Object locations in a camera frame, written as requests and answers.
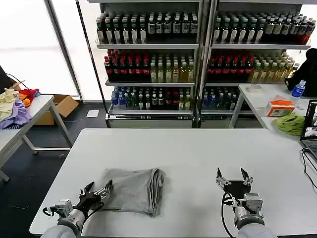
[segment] table leg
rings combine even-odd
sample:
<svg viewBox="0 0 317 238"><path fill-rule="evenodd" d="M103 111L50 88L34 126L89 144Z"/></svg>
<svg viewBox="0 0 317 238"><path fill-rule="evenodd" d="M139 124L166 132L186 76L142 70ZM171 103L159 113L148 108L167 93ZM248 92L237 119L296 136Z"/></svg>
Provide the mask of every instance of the table leg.
<svg viewBox="0 0 317 238"><path fill-rule="evenodd" d="M8 182L10 179L4 172L2 172L2 170L0 170L0 178L6 182Z"/></svg>
<svg viewBox="0 0 317 238"><path fill-rule="evenodd" d="M24 135L22 137L22 139L24 140L24 142L30 147L30 149L32 150L33 155L36 155L38 153L38 151L35 149L34 145L32 144L32 142L29 140L28 137L26 137L26 135Z"/></svg>
<svg viewBox="0 0 317 238"><path fill-rule="evenodd" d="M61 117L57 111L57 108L55 107L53 102L51 102L50 112L52 113L53 118L54 118L55 122L57 123L58 127L61 129L68 146L71 148L73 146L73 142L70 139L69 132L68 132L63 120L61 119Z"/></svg>
<svg viewBox="0 0 317 238"><path fill-rule="evenodd" d="M237 101L237 104L236 104L236 108L234 109L233 114L232 114L232 118L231 118L231 121L230 121L230 124L229 124L229 129L234 128L234 126L235 126L235 124L237 122L237 118L239 116L239 113L241 111L241 107L242 107L243 101L244 101L244 97L240 93L238 101Z"/></svg>

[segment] white desk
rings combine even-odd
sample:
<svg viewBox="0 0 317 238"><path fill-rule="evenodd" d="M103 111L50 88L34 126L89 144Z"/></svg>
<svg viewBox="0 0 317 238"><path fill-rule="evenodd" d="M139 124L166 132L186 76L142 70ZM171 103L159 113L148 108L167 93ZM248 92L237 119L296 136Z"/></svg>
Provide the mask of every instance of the white desk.
<svg viewBox="0 0 317 238"><path fill-rule="evenodd" d="M42 209L60 199L79 201L79 190L105 168L166 172L161 214L98 212L84 226L84 237L228 237L220 216L223 191L215 183L220 167L227 179L254 177L252 192L264 205L265 223L277 235L317 233L317 194L303 173L298 142L266 129L84 129L59 170L31 227L43 234L57 224ZM308 168L314 180L317 175ZM233 235L234 214L224 217Z"/></svg>
<svg viewBox="0 0 317 238"><path fill-rule="evenodd" d="M20 147L22 140L31 148L34 154L39 150L62 150L69 151L69 148L39 148L34 147L30 140L26 137L25 133L36 123L36 121L47 111L50 110L55 122L60 127L63 136L66 139L67 144L71 148L73 145L70 139L67 128L60 118L60 115L54 105L53 95L40 95L34 98L31 106L27 108L27 111L32 116L32 119L23 127L17 130L0 130L0 168L6 163L10 156ZM0 178L5 181L9 180L9 177L0 170Z"/></svg>
<svg viewBox="0 0 317 238"><path fill-rule="evenodd" d="M286 138L299 141L299 136L288 135L274 125L273 121L277 119L277 117L267 117L263 113L263 108L266 107L268 102L270 100L273 100L276 96L281 96L289 101L293 101L290 91L287 89L286 85L261 84L262 89L258 93L250 93L248 91L249 87L250 84L239 85L240 96L238 98L236 108L233 112L229 128L234 128L241 110L241 106L243 104L243 101L245 100L263 128L269 129L271 132L282 135ZM300 98L299 101L296 103L296 106L298 107L295 109L295 112L305 116L310 99L313 98Z"/></svg>

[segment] purple cloth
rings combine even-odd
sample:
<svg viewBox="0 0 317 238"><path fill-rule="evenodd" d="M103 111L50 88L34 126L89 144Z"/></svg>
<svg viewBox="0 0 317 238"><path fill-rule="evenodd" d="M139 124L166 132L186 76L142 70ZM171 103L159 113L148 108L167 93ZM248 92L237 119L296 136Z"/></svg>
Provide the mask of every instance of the purple cloth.
<svg viewBox="0 0 317 238"><path fill-rule="evenodd" d="M15 103L12 109L12 115L8 118L0 121L0 129L4 129L11 124L24 125L31 119L31 115L26 111L25 105L21 99L15 99Z"/></svg>

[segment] orange box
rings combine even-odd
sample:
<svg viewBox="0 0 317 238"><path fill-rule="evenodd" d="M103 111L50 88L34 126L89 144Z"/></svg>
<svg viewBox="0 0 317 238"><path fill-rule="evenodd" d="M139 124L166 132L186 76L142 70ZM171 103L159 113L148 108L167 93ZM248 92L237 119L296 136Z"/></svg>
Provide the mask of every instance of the orange box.
<svg viewBox="0 0 317 238"><path fill-rule="evenodd" d="M291 101L269 101L266 107L268 117L283 117L294 111L295 107Z"/></svg>

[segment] gray cloth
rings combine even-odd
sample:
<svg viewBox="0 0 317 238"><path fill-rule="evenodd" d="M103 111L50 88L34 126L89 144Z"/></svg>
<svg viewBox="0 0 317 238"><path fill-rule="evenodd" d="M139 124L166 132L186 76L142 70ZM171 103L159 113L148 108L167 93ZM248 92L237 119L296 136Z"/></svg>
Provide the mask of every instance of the gray cloth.
<svg viewBox="0 0 317 238"><path fill-rule="evenodd" d="M159 214L164 172L158 168L139 171L106 169L93 191L112 179L113 191L102 202L103 211L130 211L154 217Z"/></svg>

